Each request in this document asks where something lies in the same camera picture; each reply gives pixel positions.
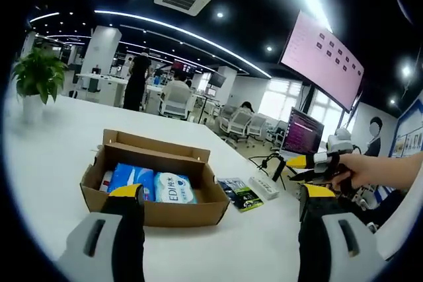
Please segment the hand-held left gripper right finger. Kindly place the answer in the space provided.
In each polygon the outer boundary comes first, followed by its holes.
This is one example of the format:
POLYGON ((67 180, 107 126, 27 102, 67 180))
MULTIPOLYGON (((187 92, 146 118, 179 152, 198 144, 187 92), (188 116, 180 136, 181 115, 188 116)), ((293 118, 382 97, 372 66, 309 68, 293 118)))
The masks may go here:
POLYGON ((386 261, 374 234, 326 187, 301 186, 299 281, 373 281, 386 261))

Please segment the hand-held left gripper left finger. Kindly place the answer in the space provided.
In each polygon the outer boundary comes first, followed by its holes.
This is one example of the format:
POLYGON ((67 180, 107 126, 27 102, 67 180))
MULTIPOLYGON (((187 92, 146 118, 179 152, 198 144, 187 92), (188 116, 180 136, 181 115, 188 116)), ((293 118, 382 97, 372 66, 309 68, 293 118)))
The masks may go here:
POLYGON ((68 235, 58 267, 69 281, 144 281, 143 186, 110 192, 68 235))

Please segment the person's right hand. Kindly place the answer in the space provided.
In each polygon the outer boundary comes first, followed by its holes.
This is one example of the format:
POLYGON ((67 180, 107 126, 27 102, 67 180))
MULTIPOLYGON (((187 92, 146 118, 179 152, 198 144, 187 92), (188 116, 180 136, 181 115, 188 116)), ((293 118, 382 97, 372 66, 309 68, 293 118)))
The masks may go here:
POLYGON ((341 191, 341 182, 351 181, 351 187, 357 189, 367 185, 371 181, 372 157, 359 154, 344 154, 340 156, 339 163, 344 165, 347 171, 338 173, 331 181, 332 188, 336 192, 341 191))

